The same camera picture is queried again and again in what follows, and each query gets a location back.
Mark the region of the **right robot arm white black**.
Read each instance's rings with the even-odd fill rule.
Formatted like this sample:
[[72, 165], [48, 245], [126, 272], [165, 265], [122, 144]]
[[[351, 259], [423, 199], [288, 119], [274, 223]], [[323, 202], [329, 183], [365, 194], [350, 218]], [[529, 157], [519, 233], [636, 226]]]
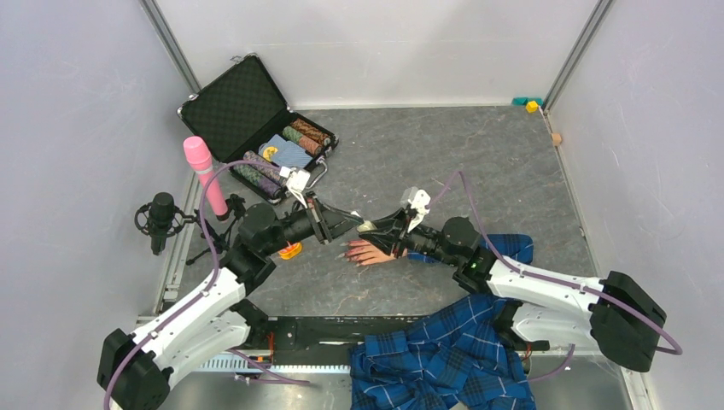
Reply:
[[497, 256], [481, 246], [482, 235], [465, 217], [451, 218], [436, 230], [400, 210], [366, 221], [358, 231], [390, 255], [408, 249], [454, 267], [453, 279], [471, 294], [503, 299], [493, 338], [505, 349], [574, 344], [596, 349], [635, 372], [648, 372], [661, 351], [658, 343], [667, 315], [625, 273], [575, 277]]

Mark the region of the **nail polish bottle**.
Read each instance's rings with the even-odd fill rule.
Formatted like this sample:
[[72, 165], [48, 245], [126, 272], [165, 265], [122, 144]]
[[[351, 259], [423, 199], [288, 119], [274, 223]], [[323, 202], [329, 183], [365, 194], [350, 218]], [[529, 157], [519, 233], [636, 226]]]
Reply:
[[359, 233], [376, 230], [377, 226], [371, 220], [366, 220], [365, 222], [357, 226], [357, 232]]

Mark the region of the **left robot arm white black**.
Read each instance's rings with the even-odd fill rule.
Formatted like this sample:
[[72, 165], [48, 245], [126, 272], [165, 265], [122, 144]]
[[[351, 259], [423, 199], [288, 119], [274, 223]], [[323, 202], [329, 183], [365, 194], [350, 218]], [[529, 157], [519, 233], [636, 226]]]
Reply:
[[238, 234], [223, 258], [212, 255], [213, 270], [166, 312], [131, 333], [117, 329], [104, 340], [97, 382], [103, 406], [157, 409], [190, 373], [214, 356], [244, 344], [258, 348], [268, 325], [232, 311], [271, 275], [272, 255], [315, 237], [334, 241], [363, 224], [349, 213], [309, 194], [306, 203], [279, 217], [273, 206], [251, 206], [238, 223]]

